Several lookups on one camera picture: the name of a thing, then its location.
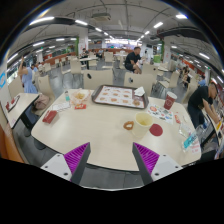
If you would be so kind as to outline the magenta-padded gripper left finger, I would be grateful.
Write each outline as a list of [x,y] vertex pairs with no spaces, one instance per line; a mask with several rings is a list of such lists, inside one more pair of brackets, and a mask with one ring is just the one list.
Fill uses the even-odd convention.
[[66,154],[55,154],[41,168],[65,180],[79,184],[90,152],[90,143],[87,142]]

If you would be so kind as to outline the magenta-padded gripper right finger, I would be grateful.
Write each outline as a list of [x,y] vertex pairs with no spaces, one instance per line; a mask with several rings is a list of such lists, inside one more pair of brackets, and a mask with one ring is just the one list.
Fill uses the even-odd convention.
[[159,155],[153,150],[138,143],[133,143],[132,153],[145,185],[182,169],[182,167],[169,155]]

